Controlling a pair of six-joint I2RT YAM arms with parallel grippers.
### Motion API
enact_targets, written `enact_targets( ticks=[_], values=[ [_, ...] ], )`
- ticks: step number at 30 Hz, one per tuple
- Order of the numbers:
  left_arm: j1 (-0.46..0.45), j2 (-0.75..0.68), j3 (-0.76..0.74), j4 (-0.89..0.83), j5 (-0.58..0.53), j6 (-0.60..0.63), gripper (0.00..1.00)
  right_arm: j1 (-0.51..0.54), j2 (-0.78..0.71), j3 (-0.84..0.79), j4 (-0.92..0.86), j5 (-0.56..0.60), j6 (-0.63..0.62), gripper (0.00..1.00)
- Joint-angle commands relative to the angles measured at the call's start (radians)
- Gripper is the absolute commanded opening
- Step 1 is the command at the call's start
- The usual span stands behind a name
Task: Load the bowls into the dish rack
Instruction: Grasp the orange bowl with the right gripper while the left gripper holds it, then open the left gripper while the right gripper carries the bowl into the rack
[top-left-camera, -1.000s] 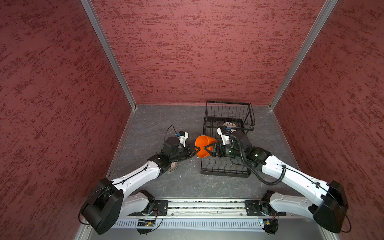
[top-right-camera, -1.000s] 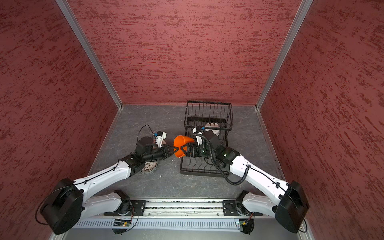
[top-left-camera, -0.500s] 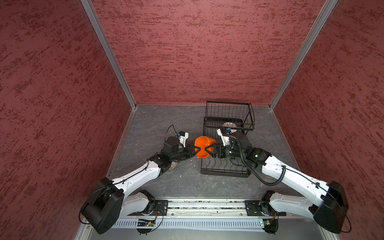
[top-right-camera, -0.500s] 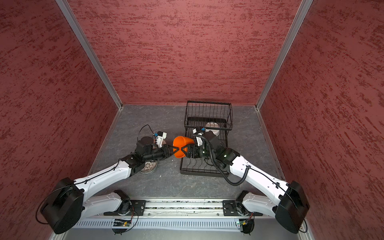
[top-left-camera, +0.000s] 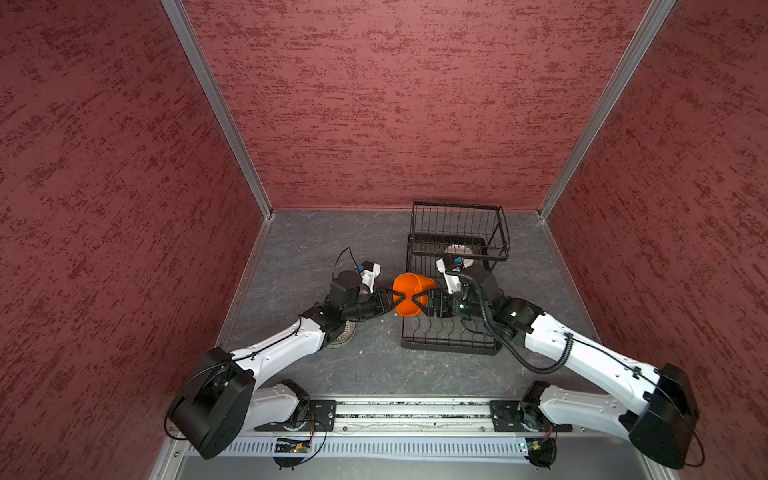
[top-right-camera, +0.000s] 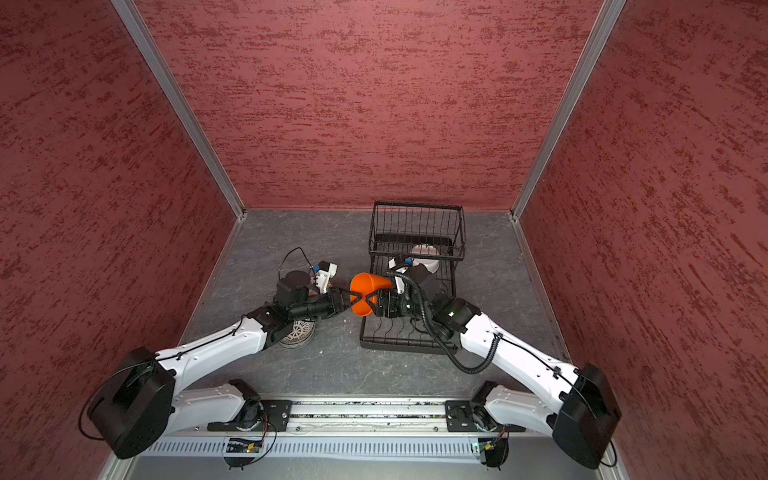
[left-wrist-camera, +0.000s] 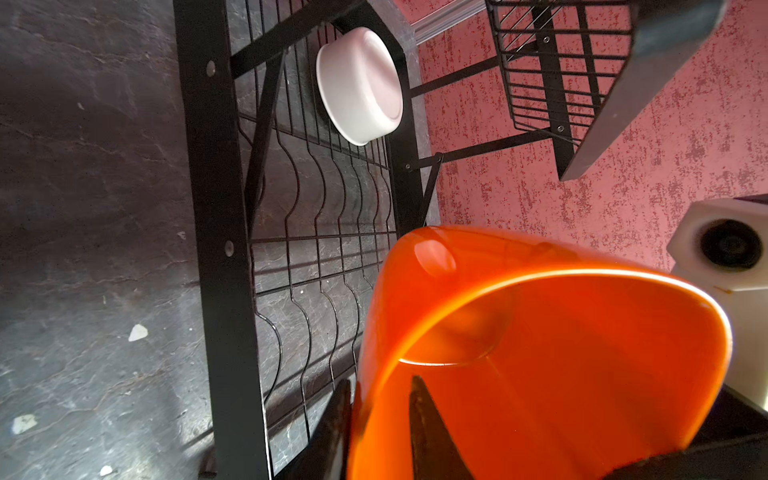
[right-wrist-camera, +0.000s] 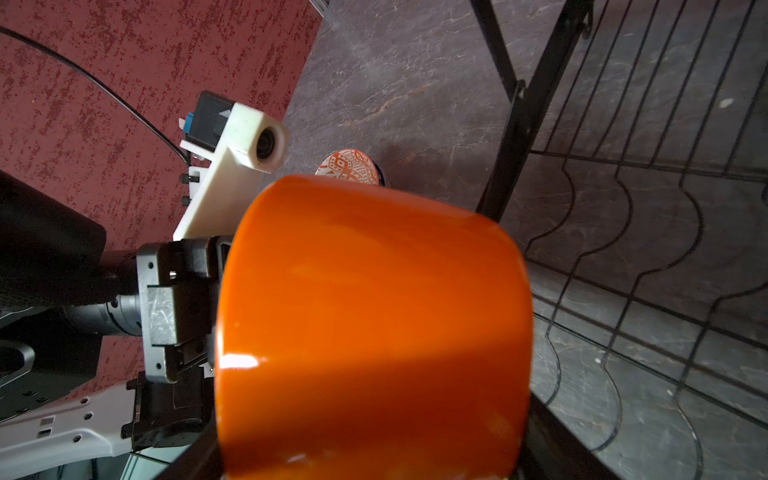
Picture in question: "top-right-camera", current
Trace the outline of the orange square bowl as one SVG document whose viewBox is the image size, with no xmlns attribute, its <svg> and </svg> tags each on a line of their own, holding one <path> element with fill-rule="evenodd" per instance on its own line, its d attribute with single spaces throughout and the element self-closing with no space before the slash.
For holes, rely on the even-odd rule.
<svg viewBox="0 0 768 480">
<path fill-rule="evenodd" d="M 387 288 L 389 286 L 392 286 L 392 283 L 388 278 L 371 273 L 359 273 L 355 275 L 350 282 L 350 290 L 365 294 L 365 297 L 362 299 L 377 299 L 378 302 L 379 296 L 375 294 L 375 290 L 381 287 Z M 363 310 L 352 311 L 358 317 L 364 317 Z"/>
</svg>

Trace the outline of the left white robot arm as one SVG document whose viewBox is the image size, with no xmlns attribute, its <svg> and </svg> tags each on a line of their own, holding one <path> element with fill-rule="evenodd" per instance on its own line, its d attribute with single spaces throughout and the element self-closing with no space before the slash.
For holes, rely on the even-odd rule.
<svg viewBox="0 0 768 480">
<path fill-rule="evenodd" d="M 279 343 L 296 322 L 333 318 L 362 299 L 359 293 L 332 287 L 302 304 L 267 303 L 233 325 L 179 347 L 132 350 L 87 400 L 80 416 L 119 459 L 144 452 L 164 435 L 208 424 L 265 433 L 268 416 L 247 382 L 235 379 L 197 390 L 192 384 Z"/>
</svg>

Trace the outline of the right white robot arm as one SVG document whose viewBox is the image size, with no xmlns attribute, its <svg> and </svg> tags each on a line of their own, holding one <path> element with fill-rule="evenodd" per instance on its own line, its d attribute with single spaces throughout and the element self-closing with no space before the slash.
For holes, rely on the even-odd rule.
<svg viewBox="0 0 768 480">
<path fill-rule="evenodd" d="M 524 386 L 529 393 L 523 396 L 494 382 L 478 391 L 481 408 L 496 424 L 548 434 L 586 468 L 616 467 L 613 435 L 622 413 L 597 366 L 577 367 L 537 350 L 478 306 L 445 294 L 423 265 L 401 263 L 384 275 L 360 273 L 350 288 L 358 316 L 418 319 L 463 373 L 475 375 L 496 366 Z"/>
</svg>

